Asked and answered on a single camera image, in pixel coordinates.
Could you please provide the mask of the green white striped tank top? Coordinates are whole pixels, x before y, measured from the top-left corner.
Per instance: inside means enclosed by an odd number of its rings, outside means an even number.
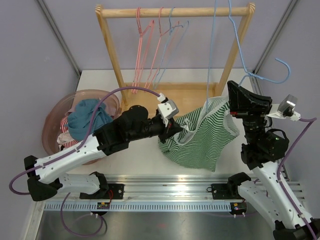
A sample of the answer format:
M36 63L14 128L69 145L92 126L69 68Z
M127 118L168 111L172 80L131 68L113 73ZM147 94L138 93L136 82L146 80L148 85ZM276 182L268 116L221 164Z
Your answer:
M158 147L169 160L190 169L214 172L225 146L240 134L226 96L209 98L176 122L183 130L164 143L159 141Z

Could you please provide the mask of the blue wire hanger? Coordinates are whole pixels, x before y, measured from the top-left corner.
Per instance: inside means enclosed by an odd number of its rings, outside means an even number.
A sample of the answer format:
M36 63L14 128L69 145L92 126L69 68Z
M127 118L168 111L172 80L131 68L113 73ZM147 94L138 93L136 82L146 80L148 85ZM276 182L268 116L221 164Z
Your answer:
M172 7L169 12L168 38L163 48L163 53L161 56L159 68L157 69L156 74L151 81L153 90L156 90L158 88L167 68L169 67L169 64L171 63L173 57L177 53L178 47L180 46L190 26L190 22L188 20L186 20L183 23L181 23L180 21L177 21L175 24L172 24L174 9L175 7Z
M215 97L222 95L223 90L225 88L225 85L227 84L227 80L228 80L228 78L230 76L231 70L232 70L232 68L234 66L234 63L236 61L237 56L240 57L240 61L241 61L241 64L242 64L242 69L245 72L245 75L240 80L240 83L243 83L243 81L246 78L253 77L253 78L257 78L259 80L267 81L267 82L270 82L270 83L273 83L273 84L283 84L291 76L291 68L290 68L290 66L285 61L283 61L283 60L281 60L279 58L276 58L275 60L278 63L280 63L283 66L285 66L285 68L287 70L286 77L281 79L281 80L269 79L269 78L263 77L261 75L258 75L256 73L252 73L247 69L246 64L245 64L245 60L244 60L244 56L243 56L243 52L242 52L242 48L241 48L241 44L242 44L242 42L243 42L243 40L244 40L244 38L246 36L247 30L248 30L249 25L251 23L252 17L253 17L253 15L255 13L256 7L255 7L254 3L248 3L246 8L247 8L247 10L246 10L244 16L242 16L242 18L241 18L240 25L236 26L236 23L235 23L235 21L233 19L234 14L232 13L232 10L233 10L232 2L230 0L228 1L228 15L227 15L227 17L230 20L230 22L232 23L235 38L234 38L234 41L232 43L231 49L229 51L229 55L228 55L226 64L224 66L221 78L220 78L218 84L215 85L215 87L213 88L213 95Z

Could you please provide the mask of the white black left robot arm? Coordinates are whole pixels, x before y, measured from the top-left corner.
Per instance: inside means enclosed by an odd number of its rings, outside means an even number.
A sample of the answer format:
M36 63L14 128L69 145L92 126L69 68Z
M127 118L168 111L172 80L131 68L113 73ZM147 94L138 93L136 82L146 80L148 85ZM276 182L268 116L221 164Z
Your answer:
M157 136L165 142L182 131L174 120L179 112L173 104L161 103L156 115L149 118L148 110L134 105L111 123L95 130L87 139L58 153L24 159L28 171L27 187L33 201L48 200L60 193L79 193L80 199L102 200L111 196L103 173L69 174L76 167L126 150L129 143Z

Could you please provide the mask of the mauve pink tank top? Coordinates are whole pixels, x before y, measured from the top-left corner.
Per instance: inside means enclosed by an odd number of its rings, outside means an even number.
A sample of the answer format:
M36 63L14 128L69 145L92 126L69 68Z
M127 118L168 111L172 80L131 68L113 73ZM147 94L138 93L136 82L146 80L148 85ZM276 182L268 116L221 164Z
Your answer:
M75 100L71 108L65 113L65 116L72 115L73 118L85 117L90 119L96 108L96 105L101 101L101 99L102 98L99 97ZM117 103L118 102L114 99L107 98L97 108L96 115L101 113L103 116L108 115L113 119L118 110Z

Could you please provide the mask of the red white striped tank top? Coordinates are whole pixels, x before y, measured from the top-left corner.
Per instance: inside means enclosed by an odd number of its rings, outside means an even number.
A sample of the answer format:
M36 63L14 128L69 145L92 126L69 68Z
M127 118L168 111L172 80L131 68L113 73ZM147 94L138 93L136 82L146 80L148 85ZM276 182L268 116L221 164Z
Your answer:
M73 139L69 133L67 116L60 121L60 131L61 133L57 137L57 143L61 151L64 148L70 148L79 143L77 140Z

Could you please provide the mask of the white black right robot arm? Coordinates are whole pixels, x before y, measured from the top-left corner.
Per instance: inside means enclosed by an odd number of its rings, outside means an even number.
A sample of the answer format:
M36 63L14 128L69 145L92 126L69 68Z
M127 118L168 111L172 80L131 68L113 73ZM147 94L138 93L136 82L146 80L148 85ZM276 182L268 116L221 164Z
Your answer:
M300 140L290 143L287 135L277 135L276 128L266 129L267 119L290 119L307 123L295 107L297 98L288 95L280 104L269 96L255 94L233 80L227 82L228 102L232 117L241 119L246 143L241 146L241 160L254 173L266 192L256 189L255 183L244 172L228 178L227 194L250 203L269 223L276 240L317 240L320 220L314 218L300 203L281 168Z

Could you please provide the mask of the blue tank top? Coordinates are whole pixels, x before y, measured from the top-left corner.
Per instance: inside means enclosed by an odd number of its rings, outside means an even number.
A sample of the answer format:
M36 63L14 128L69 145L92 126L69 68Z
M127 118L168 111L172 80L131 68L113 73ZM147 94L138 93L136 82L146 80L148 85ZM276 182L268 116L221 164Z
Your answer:
M75 106L75 110L67 116L67 129L75 141L80 142L85 138L94 109L99 101L99 99L94 98L81 100ZM113 118L106 112L106 105L101 103L95 112L89 134L91 135L93 131L112 121Z

